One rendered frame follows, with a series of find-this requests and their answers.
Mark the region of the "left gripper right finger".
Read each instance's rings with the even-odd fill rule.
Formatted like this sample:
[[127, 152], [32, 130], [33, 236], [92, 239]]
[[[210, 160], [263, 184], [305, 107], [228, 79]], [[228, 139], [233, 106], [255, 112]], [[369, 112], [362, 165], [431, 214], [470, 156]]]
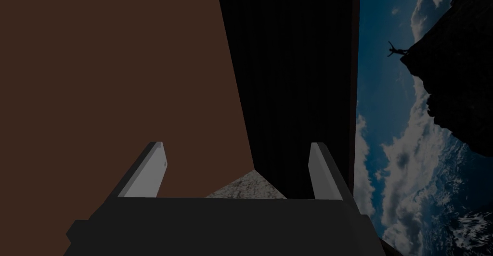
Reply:
[[311, 143], [308, 169], [315, 199], [353, 200], [342, 174], [324, 143]]

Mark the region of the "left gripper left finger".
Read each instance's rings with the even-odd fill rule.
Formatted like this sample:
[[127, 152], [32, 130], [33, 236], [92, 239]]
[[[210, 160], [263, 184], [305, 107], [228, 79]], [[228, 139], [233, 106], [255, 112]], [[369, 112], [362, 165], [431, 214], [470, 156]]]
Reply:
[[111, 191], [109, 198], [156, 198], [167, 166], [163, 143], [148, 143]]

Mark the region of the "framed sky and cliff picture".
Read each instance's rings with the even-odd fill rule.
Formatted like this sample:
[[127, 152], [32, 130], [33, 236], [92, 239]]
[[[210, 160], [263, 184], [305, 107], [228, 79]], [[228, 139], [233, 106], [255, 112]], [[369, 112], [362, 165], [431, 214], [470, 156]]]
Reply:
[[427, 113], [407, 49], [452, 0], [360, 0], [354, 199], [403, 256], [493, 256], [493, 159]]

